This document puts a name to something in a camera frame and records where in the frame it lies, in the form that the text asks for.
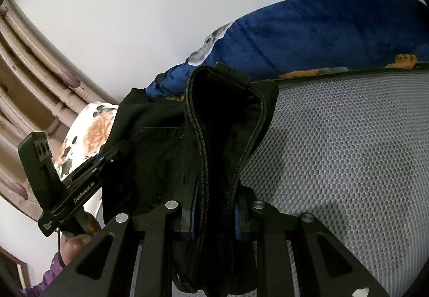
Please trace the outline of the person's left hand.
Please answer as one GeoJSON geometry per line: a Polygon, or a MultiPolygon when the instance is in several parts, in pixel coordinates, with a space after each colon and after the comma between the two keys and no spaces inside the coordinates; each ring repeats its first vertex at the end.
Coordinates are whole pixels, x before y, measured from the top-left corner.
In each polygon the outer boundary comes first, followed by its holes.
{"type": "Polygon", "coordinates": [[[60,255],[65,266],[68,266],[101,230],[100,224],[92,214],[86,212],[85,219],[89,229],[86,234],[80,234],[71,239],[67,239],[63,235],[60,238],[60,255]]]}

